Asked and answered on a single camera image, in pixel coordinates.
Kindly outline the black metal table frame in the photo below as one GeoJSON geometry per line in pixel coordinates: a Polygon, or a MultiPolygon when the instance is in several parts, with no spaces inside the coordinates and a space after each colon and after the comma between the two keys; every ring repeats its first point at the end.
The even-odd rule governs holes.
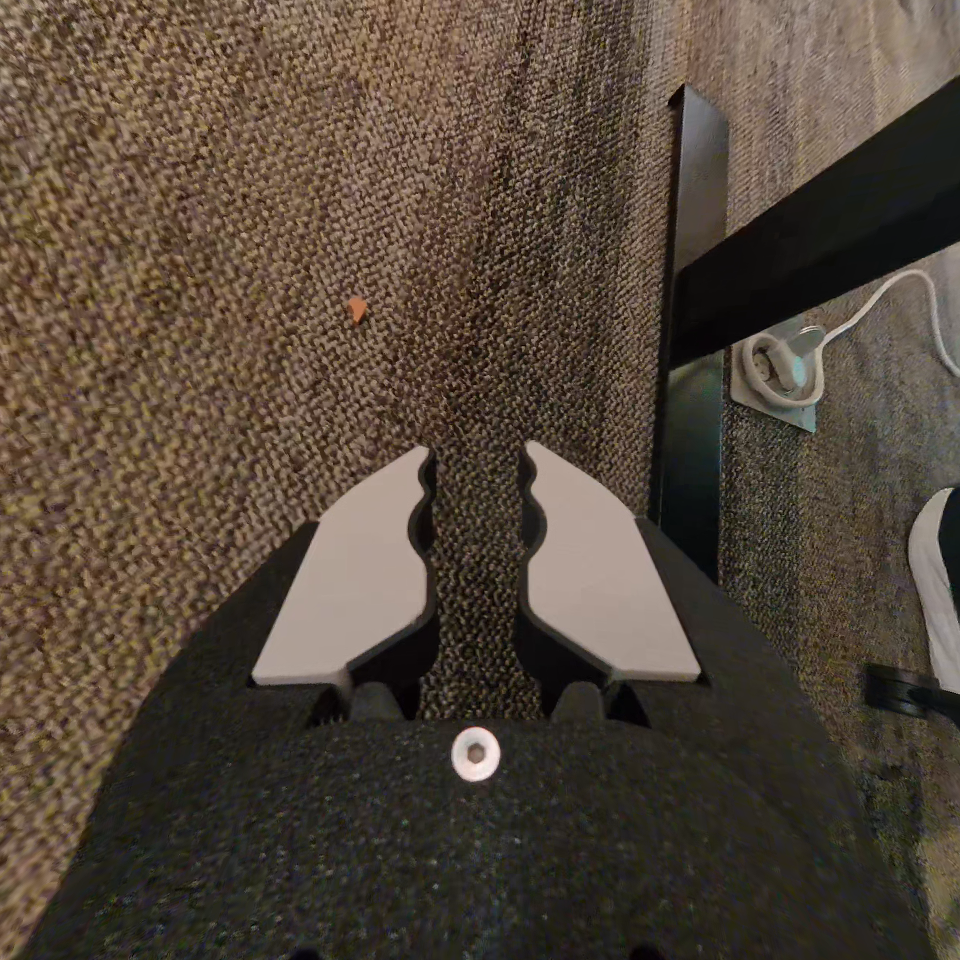
{"type": "Polygon", "coordinates": [[[670,194],[649,516],[719,578],[726,349],[953,246],[959,78],[726,238],[726,116],[671,96],[670,194]]]}

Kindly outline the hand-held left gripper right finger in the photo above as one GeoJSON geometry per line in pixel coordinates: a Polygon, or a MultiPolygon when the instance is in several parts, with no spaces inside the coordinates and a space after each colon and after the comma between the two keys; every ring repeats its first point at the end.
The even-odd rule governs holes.
{"type": "Polygon", "coordinates": [[[696,682],[702,668],[635,514],[593,476],[527,441],[514,650],[544,688],[696,682]]]}

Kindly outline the black flat object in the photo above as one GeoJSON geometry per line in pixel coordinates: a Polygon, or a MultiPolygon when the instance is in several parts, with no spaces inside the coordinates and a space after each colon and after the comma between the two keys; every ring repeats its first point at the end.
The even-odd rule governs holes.
{"type": "Polygon", "coordinates": [[[865,663],[861,677],[867,707],[917,719],[939,714],[959,728],[959,695],[936,678],[876,663],[865,663]]]}

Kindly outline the floor socket with white plug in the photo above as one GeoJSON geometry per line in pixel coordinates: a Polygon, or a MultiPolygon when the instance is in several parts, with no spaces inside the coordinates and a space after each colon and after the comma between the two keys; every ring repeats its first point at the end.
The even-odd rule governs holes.
{"type": "Polygon", "coordinates": [[[794,318],[737,342],[730,352],[730,399],[814,434],[826,340],[821,325],[794,318]]]}

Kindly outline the black sneaker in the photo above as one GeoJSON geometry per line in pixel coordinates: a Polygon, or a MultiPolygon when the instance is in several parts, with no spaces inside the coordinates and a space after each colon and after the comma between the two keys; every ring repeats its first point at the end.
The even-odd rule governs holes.
{"type": "Polygon", "coordinates": [[[908,563],[925,622],[933,676],[959,693],[959,487],[935,493],[908,536],[908,563]]]}

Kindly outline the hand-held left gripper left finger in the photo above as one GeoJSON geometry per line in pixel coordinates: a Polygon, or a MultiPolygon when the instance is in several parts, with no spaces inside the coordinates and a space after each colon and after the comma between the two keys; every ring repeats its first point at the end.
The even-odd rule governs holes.
{"type": "Polygon", "coordinates": [[[368,683],[418,706],[440,645],[434,540],[436,456],[414,446],[318,520],[252,668],[259,688],[368,683]]]}

